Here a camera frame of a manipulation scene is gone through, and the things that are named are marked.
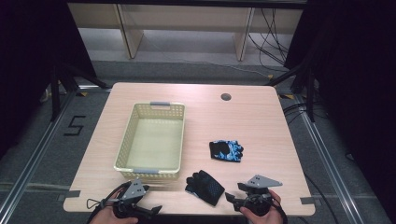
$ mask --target round hole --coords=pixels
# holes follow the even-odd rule
[[[228,93],[223,93],[223,94],[221,95],[221,99],[222,99],[223,101],[229,101],[229,100],[231,100],[231,95],[228,94]]]

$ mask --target blue and black glove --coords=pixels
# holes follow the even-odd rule
[[[209,143],[210,157],[221,161],[240,162],[243,156],[244,148],[238,144],[238,141],[213,141]]]
[[[210,174],[201,170],[199,173],[192,174],[186,179],[186,191],[210,203],[213,206],[219,201],[224,192],[224,187]]]

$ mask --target beige plastic basket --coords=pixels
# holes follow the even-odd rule
[[[114,168],[125,178],[177,178],[184,120],[181,103],[135,104]]]

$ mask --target wooden table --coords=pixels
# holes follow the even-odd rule
[[[223,93],[232,99],[222,100]],[[246,197],[238,182],[254,175],[275,179],[283,183],[272,189],[281,196],[288,216],[315,213],[313,204],[300,200],[311,194],[274,88],[152,83],[114,85],[70,189],[80,190],[80,195],[65,200],[66,211],[88,212],[87,199],[101,200],[127,181],[113,164],[134,104],[151,101],[186,106],[182,161],[178,180],[150,186],[139,206],[162,205],[160,214],[240,215],[224,195],[213,207],[184,190],[186,178],[204,170],[237,198]],[[239,141],[245,149],[240,163],[210,158],[209,142],[220,139]]]

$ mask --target gray carpet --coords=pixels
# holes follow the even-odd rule
[[[93,65],[99,78],[107,84],[129,81],[262,85],[268,81],[266,77],[256,73],[242,72],[213,64],[93,62]],[[275,77],[282,74],[263,69],[260,66],[238,66],[238,68],[259,71],[265,75],[272,74]],[[78,82],[89,84],[83,79],[79,79]],[[291,82],[292,78],[277,85],[277,91],[280,93],[290,92]],[[85,97],[76,96],[73,99],[50,142],[49,149],[37,167],[28,189],[23,194],[8,223],[85,223],[89,214],[65,212],[62,196],[73,181],[107,96],[108,92],[99,91],[89,92]],[[291,99],[282,99],[280,102],[283,108],[296,104]],[[31,122],[26,126],[25,132],[21,135],[19,143],[0,161],[0,201],[3,201],[7,196],[12,183],[18,179],[41,135],[46,130],[50,121],[50,104],[51,102],[48,101],[37,109]],[[345,157],[347,148],[332,126],[331,118],[326,117],[323,106],[315,105],[315,113],[316,125],[320,134],[346,181],[348,189],[356,200],[364,221],[366,223],[390,223],[359,167],[354,161]],[[83,128],[79,135],[70,136],[70,133],[78,132],[78,129],[68,127],[74,116],[79,116],[75,118],[74,124],[82,125]],[[294,112],[287,115],[287,121],[290,123],[291,136],[304,172],[326,196],[338,222],[349,223],[347,214],[340,204],[312,138],[305,128],[303,117],[298,112]],[[316,199],[317,211],[312,217],[305,217],[304,220],[308,223],[335,223],[330,208],[321,198],[318,189],[310,181],[307,180],[307,183]],[[240,222],[240,220],[229,217],[220,219],[218,217],[158,217],[154,221],[155,223],[184,222],[190,224]],[[290,217],[290,223],[304,223],[304,221],[299,217]]]

